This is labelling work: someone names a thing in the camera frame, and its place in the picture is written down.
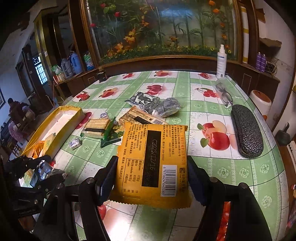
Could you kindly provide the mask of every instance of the table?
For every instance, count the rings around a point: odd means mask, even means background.
[[[161,99],[177,98],[182,109],[165,121],[189,126],[186,133],[187,154],[193,156],[197,165],[204,168],[209,176],[217,177],[223,183],[247,183],[264,213],[273,240],[280,240],[285,232],[289,204],[287,178],[279,149],[260,112],[242,89],[227,77],[227,90],[234,98],[234,103],[242,104],[254,113],[264,140],[264,151],[260,157],[250,160],[238,153],[235,149],[231,109],[226,109],[215,95],[208,94],[214,90],[212,86],[216,80],[214,75],[197,72],[128,73],[113,76],[103,83],[93,83],[84,90],[83,95],[74,97],[67,105],[81,107],[85,113],[91,112],[91,119],[99,118],[105,111],[111,118],[117,116],[118,119],[131,108],[124,100],[137,91],[147,92],[148,86],[154,88]],[[221,121],[227,128],[230,145],[224,151],[209,146],[202,148],[200,145],[203,134],[197,125],[213,120]],[[78,184],[94,176],[97,170],[107,165],[111,156],[116,155],[117,145],[120,144],[100,148],[100,139],[80,137],[82,146],[71,150],[68,143],[79,137],[81,130],[77,129],[71,134],[55,157],[55,167],[70,173],[66,185]],[[107,201],[105,206],[103,222],[112,241],[192,240],[205,209],[195,200],[190,208],[180,210],[112,201]],[[79,211],[75,212],[75,220],[79,238],[83,239],[85,234]]]

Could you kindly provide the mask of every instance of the white bottle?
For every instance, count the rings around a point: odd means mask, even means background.
[[[226,71],[227,54],[225,53],[224,45],[221,44],[217,57],[217,79],[223,78]]]

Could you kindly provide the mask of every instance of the eyeglasses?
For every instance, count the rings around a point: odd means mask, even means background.
[[[233,99],[231,97],[231,94],[226,91],[224,85],[222,83],[218,83],[216,85],[216,89],[222,93],[221,100],[225,103],[225,107],[229,108],[230,106],[233,106]]]

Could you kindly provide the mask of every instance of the barcode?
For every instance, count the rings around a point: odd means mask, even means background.
[[[163,165],[161,197],[175,197],[177,189],[177,165]]]
[[[162,125],[163,124],[163,122],[162,121],[160,121],[160,120],[154,120],[154,121],[152,121],[154,124],[159,124],[159,125]]]

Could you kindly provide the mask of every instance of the window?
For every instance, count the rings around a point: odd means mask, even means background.
[[[40,57],[33,58],[34,66],[37,71],[38,77],[40,79],[41,84],[45,84],[47,82],[47,78],[40,60]]]

